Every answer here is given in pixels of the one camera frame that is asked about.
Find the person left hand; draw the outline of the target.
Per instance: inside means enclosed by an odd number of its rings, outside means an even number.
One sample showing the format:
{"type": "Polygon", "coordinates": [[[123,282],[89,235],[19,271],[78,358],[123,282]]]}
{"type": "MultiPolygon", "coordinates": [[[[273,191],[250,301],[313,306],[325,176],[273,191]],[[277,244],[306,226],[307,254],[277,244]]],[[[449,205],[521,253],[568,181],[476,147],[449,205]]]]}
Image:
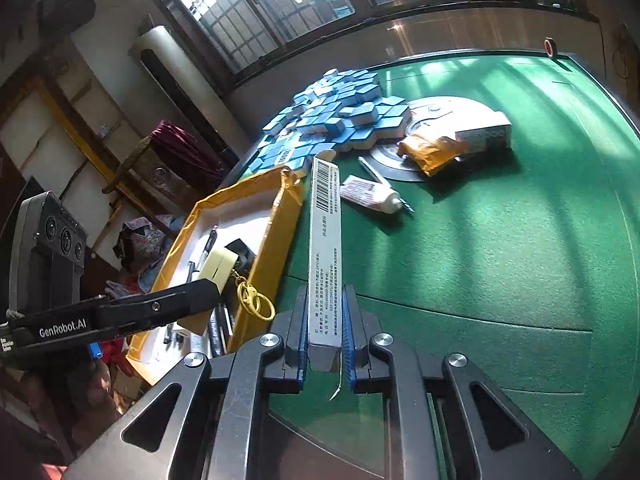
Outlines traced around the person left hand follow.
{"type": "Polygon", "coordinates": [[[64,464],[101,437],[122,415],[111,374],[100,360],[74,370],[40,370],[23,378],[23,391],[41,430],[55,440],[64,464]]]}

